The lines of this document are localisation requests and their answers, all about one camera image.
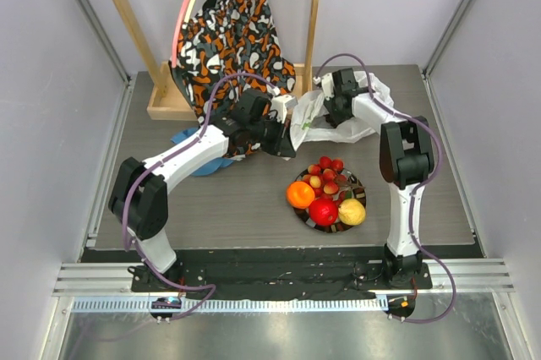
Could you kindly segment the white plastic bag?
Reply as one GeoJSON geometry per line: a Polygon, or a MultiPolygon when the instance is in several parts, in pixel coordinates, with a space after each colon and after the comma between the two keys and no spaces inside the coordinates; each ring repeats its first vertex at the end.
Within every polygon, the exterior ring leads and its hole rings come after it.
{"type": "Polygon", "coordinates": [[[319,89],[304,94],[292,111],[295,150],[307,142],[353,144],[399,120],[390,89],[373,74],[343,68],[314,81],[319,89]]]}

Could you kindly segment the fake orange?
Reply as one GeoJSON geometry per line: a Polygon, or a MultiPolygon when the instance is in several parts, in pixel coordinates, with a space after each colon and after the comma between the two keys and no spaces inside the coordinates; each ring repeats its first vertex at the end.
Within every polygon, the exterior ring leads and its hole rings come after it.
{"type": "Polygon", "coordinates": [[[304,181],[296,181],[287,187],[288,203],[296,209],[305,210],[315,200],[314,189],[304,181]]]}

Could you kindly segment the red lychee fruit bunch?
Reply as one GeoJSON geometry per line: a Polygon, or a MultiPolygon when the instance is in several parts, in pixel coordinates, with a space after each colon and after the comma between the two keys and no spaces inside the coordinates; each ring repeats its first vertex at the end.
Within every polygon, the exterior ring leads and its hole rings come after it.
{"type": "Polygon", "coordinates": [[[317,198],[332,199],[337,205],[345,199],[357,199],[362,204],[366,200],[365,187],[341,159],[322,156],[318,163],[301,172],[297,180],[307,183],[317,198]]]}

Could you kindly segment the red fake apple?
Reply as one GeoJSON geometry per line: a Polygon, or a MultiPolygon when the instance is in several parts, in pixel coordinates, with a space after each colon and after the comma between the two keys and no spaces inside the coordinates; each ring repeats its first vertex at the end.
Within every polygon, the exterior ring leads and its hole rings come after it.
{"type": "Polygon", "coordinates": [[[338,217],[338,208],[331,199],[315,199],[309,206],[309,217],[318,226],[330,226],[338,217]]]}

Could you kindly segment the yellow fake pear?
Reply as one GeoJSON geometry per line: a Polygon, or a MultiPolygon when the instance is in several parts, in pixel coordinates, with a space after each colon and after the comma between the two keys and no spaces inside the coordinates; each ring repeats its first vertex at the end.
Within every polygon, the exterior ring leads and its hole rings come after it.
{"type": "Polygon", "coordinates": [[[344,199],[338,207],[338,217],[345,225],[358,226],[366,219],[366,210],[357,199],[344,199]]]}

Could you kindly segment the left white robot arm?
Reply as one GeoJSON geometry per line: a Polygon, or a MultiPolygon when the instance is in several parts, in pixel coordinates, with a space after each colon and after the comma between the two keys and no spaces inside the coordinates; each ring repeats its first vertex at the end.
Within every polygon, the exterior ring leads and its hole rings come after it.
{"type": "Polygon", "coordinates": [[[125,240],[139,248],[158,289],[169,292],[180,280],[181,265],[165,231],[170,192],[203,165],[233,152],[244,155],[255,148],[293,158],[287,115],[296,104],[293,95],[270,97],[245,90],[231,111],[217,113],[171,149],[145,161],[130,157],[121,164],[108,209],[121,222],[125,240]]]}

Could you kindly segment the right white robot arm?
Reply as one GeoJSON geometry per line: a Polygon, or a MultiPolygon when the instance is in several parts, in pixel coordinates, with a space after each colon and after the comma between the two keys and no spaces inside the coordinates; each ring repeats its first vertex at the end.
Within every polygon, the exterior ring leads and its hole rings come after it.
{"type": "Polygon", "coordinates": [[[386,285],[409,286],[422,273],[423,254],[418,240],[424,183],[434,170],[434,152],[428,122],[387,106],[362,86],[351,68],[325,74],[319,86],[325,109],[336,124],[359,118],[380,136],[379,165],[391,196],[390,232],[384,245],[382,278],[386,285]]]}

